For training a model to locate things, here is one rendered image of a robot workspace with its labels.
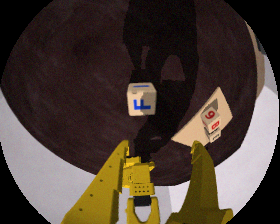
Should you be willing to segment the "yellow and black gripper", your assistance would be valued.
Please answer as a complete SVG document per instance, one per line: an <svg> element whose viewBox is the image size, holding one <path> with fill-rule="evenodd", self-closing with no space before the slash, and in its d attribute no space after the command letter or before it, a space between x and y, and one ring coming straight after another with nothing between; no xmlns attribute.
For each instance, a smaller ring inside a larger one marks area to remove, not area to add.
<svg viewBox="0 0 280 224"><path fill-rule="evenodd" d="M233 210L219 209L213 160L196 140L191 153L193 168L185 200L180 211L172 212L165 224L226 224L234 217ZM129 140L117 146L61 224L115 224L119 221L119 194L122 194L126 156L129 156Z"/></svg>

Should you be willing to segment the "tan flat mat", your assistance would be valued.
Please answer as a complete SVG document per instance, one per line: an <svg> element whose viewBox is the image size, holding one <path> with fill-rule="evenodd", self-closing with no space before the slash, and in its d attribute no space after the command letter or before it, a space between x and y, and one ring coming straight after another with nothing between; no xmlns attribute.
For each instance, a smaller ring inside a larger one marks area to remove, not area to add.
<svg viewBox="0 0 280 224"><path fill-rule="evenodd" d="M221 125L219 128L222 130L228 122L233 118L228 103L220 89L214 91L207 102L202 108L194 115L194 117L179 131L171 140L188 145L192 147L194 140L199 141L205 146L209 141L205 134L205 126L202 123L201 114L213 107L221 115Z"/></svg>

